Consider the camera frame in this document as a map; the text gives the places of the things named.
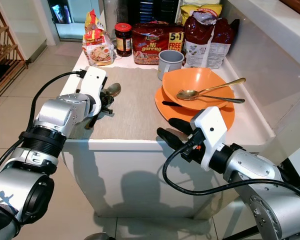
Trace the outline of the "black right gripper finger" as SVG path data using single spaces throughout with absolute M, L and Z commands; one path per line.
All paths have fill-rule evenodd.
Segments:
M 170 118 L 168 119 L 168 123 L 175 128 L 176 130 L 179 130 L 186 136 L 189 136 L 193 133 L 193 128 L 191 126 L 191 123 L 180 118 Z
M 184 133 L 172 128 L 157 128 L 157 136 L 161 138 L 172 150 L 178 150 L 189 141 Z

